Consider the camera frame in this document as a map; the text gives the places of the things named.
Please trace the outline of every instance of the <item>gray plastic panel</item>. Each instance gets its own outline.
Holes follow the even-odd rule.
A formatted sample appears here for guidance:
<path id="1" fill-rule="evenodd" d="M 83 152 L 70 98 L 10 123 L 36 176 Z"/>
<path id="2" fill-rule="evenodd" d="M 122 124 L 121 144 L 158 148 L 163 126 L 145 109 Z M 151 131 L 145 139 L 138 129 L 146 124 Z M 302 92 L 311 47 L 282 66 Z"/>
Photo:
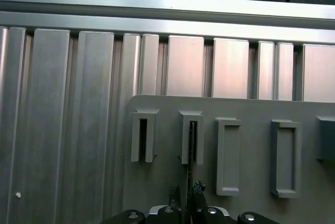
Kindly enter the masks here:
<path id="1" fill-rule="evenodd" d="M 129 103 L 127 129 L 137 109 L 159 109 L 157 125 L 157 156 L 150 164 L 130 162 L 131 133 L 125 153 L 124 209 L 148 211 L 152 205 L 166 204 L 170 185 L 180 183 L 185 195 L 186 165 L 182 165 L 183 122 L 181 110 L 202 111 L 204 119 L 203 165 L 195 165 L 194 180 L 206 184 L 205 196 L 211 206 L 223 207 L 236 217 L 244 211 L 255 211 L 279 223 L 334 223 L 335 164 L 319 162 L 320 125 L 317 116 L 335 115 L 335 104 L 223 98 L 136 96 Z M 235 118 L 238 124 L 228 127 L 228 135 L 219 134 L 217 118 Z M 289 162 L 271 166 L 272 120 L 291 120 L 295 129 L 280 129 L 276 153 Z M 301 125 L 301 164 L 293 150 L 298 150 L 294 132 Z M 218 153 L 224 159 L 218 159 Z M 217 167 L 223 167 L 224 188 L 238 188 L 239 196 L 217 195 Z M 299 179 L 301 195 L 295 199 L 279 199 L 271 194 L 271 172 L 279 171 L 280 189 L 295 190 L 287 179 Z"/>

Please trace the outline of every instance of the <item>screw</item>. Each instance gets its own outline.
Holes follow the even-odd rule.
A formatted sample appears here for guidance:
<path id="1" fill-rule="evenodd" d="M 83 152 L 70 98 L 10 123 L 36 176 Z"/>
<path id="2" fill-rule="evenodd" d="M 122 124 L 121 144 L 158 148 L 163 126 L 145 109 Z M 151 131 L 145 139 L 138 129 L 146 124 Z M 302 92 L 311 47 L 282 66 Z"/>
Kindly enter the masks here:
<path id="1" fill-rule="evenodd" d="M 211 215 L 214 215 L 214 214 L 216 214 L 216 209 L 210 207 L 210 208 L 208 209 L 208 212 L 209 212 Z"/>
<path id="2" fill-rule="evenodd" d="M 168 208 L 166 208 L 166 209 L 164 210 L 164 212 L 168 212 L 168 213 L 170 213 L 170 212 L 173 212 L 173 209 L 170 208 L 170 207 L 168 207 Z"/>
<path id="3" fill-rule="evenodd" d="M 244 218 L 248 221 L 254 221 L 255 217 L 253 215 L 245 215 Z"/>
<path id="4" fill-rule="evenodd" d="M 138 217 L 137 213 L 132 212 L 131 215 L 129 215 L 130 219 L 136 219 Z"/>

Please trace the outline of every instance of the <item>metal panel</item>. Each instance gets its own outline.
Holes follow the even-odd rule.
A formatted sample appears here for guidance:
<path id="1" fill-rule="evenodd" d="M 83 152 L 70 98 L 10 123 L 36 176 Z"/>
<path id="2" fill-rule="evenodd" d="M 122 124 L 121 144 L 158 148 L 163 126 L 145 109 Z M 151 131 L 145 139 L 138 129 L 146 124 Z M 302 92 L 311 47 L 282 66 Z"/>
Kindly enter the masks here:
<path id="1" fill-rule="evenodd" d="M 214 39 L 213 97 L 247 98 L 249 43 Z"/>
<path id="2" fill-rule="evenodd" d="M 35 31 L 9 223 L 58 222 L 69 36 L 68 31 Z"/>
<path id="3" fill-rule="evenodd" d="M 113 45 L 113 33 L 79 34 L 72 69 L 75 76 L 70 97 L 71 129 L 66 140 L 62 223 L 96 223 L 103 217 Z"/>
<path id="4" fill-rule="evenodd" d="M 159 36 L 143 35 L 139 76 L 139 94 L 155 95 Z"/>
<path id="5" fill-rule="evenodd" d="M 166 94 L 201 97 L 204 39 L 169 37 Z"/>
<path id="6" fill-rule="evenodd" d="M 116 124 L 114 135 L 116 144 L 114 149 L 113 205 L 111 207 L 113 215 L 121 212 L 123 208 L 124 156 L 122 153 L 124 152 L 126 134 L 124 124 L 128 102 L 138 91 L 140 45 L 141 37 L 139 35 L 124 35 L 119 74 L 117 120 L 114 122 Z"/>
<path id="7" fill-rule="evenodd" d="M 272 100 L 274 93 L 274 43 L 258 43 L 256 76 L 255 98 Z"/>
<path id="8" fill-rule="evenodd" d="M 274 99 L 293 99 L 293 44 L 278 43 L 275 48 Z"/>
<path id="9" fill-rule="evenodd" d="M 303 47 L 303 101 L 335 102 L 335 47 Z"/>

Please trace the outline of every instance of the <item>rectangular slot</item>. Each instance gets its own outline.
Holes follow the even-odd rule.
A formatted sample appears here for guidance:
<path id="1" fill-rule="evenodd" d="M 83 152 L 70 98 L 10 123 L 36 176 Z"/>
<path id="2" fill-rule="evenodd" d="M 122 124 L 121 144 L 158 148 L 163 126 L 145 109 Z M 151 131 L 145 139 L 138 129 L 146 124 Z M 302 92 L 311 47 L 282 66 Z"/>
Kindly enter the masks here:
<path id="1" fill-rule="evenodd" d="M 189 133 L 191 123 L 196 123 L 195 163 L 203 164 L 204 159 L 204 115 L 202 111 L 181 110 L 182 116 L 182 164 L 188 164 Z"/>
<path id="2" fill-rule="evenodd" d="M 216 194 L 239 195 L 239 154 L 241 121 L 218 118 Z"/>
<path id="3" fill-rule="evenodd" d="M 140 119 L 140 129 L 139 129 L 139 141 L 140 141 L 140 151 L 139 160 L 146 159 L 146 144 L 147 144 L 147 119 Z"/>
<path id="4" fill-rule="evenodd" d="M 279 198 L 297 198 L 301 187 L 301 124 L 272 120 L 271 193 Z"/>
<path id="5" fill-rule="evenodd" d="M 212 97 L 247 98 L 249 42 L 214 39 Z"/>
<path id="6" fill-rule="evenodd" d="M 166 94 L 201 97 L 204 38 L 169 37 Z"/>

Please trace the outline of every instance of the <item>rectangular holder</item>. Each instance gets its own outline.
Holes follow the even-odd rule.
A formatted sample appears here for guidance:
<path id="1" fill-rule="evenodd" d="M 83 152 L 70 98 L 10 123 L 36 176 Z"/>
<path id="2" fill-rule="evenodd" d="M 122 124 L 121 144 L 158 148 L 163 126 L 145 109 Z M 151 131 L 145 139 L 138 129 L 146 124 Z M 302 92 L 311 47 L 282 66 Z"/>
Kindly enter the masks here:
<path id="1" fill-rule="evenodd" d="M 189 125 L 195 121 L 197 122 L 195 163 L 202 165 L 204 160 L 204 115 L 202 115 L 202 111 L 195 110 L 180 110 L 179 113 L 183 117 L 182 164 L 188 164 Z"/>
<path id="2" fill-rule="evenodd" d="M 216 194 L 239 196 L 241 120 L 235 118 L 216 120 L 218 121 Z"/>
<path id="3" fill-rule="evenodd" d="M 298 198 L 301 188 L 302 125 L 291 120 L 271 122 L 271 193 Z"/>
<path id="4" fill-rule="evenodd" d="M 140 122 L 147 121 L 145 161 L 151 163 L 154 158 L 155 127 L 154 119 L 159 110 L 138 109 L 132 118 L 131 161 L 140 160 Z"/>

